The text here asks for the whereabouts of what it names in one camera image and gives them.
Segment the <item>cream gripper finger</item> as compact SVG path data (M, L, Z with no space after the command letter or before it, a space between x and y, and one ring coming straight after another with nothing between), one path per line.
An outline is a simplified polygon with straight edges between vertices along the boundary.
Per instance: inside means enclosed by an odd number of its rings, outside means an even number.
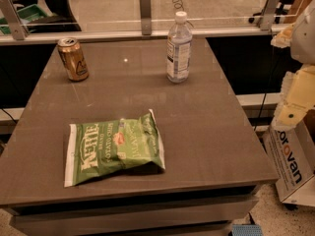
M315 106L315 66L303 65L297 72L286 72L281 87L272 127L288 131L306 116Z

